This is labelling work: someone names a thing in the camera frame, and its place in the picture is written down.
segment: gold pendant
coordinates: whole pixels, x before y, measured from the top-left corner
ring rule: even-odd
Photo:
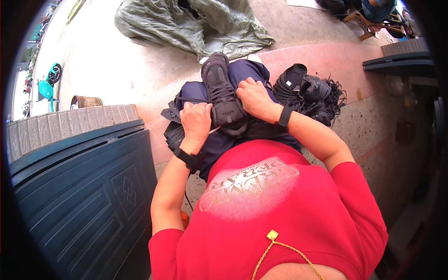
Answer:
[[[279,235],[278,232],[276,232],[275,230],[271,229],[271,231],[266,235],[267,238],[274,240],[277,238],[277,236]]]

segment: wooden stool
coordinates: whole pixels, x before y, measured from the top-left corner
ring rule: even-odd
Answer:
[[[401,22],[401,18],[399,15],[394,15],[394,14],[390,14],[391,17],[396,18],[396,19],[386,19],[388,21],[389,24],[392,24],[393,22],[399,23]],[[377,27],[377,28],[386,28],[395,32],[400,32],[405,34],[405,28],[402,25],[393,25],[393,26],[389,26],[389,25],[385,25],[384,21],[383,22],[379,22],[379,23],[372,23],[370,21],[368,21],[360,12],[355,12],[352,13],[348,16],[346,16],[343,20],[344,23],[347,23],[349,21],[356,21],[356,23],[359,25],[359,27],[362,28],[362,30],[364,30],[364,35],[360,36],[359,39],[361,41],[364,41],[365,39],[368,39],[370,37],[374,37],[376,35],[376,32],[371,28],[371,27]]]

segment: motorcycle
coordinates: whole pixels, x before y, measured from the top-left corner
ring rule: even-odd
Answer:
[[[25,80],[26,89],[23,90],[23,93],[24,94],[30,93],[32,85],[33,85],[33,78]]]
[[[29,118],[29,117],[30,117],[30,104],[31,104],[31,101],[27,101],[27,102],[22,106],[22,109],[23,109],[22,114],[25,116],[25,118]]]
[[[39,87],[39,94],[48,100],[49,108],[48,112],[54,112],[53,103],[59,100],[53,97],[53,87],[59,81],[62,74],[62,67],[59,63],[54,63],[45,80],[37,81]]]

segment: black watch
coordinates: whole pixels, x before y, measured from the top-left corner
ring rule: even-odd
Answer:
[[[288,132],[288,122],[289,118],[291,117],[291,113],[293,112],[293,109],[291,107],[283,107],[283,110],[281,111],[280,119],[278,122],[275,123],[275,126],[278,130],[281,132]]]
[[[185,162],[187,168],[190,170],[190,174],[195,174],[204,161],[204,156],[201,152],[199,152],[199,154],[197,155],[189,155],[185,153],[180,147],[174,150],[174,155]]]

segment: white sneaker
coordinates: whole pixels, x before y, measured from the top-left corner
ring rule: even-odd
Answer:
[[[255,61],[255,62],[263,64],[263,61],[261,61],[261,58],[258,55],[254,54],[254,53],[249,54],[247,56],[247,60]]]

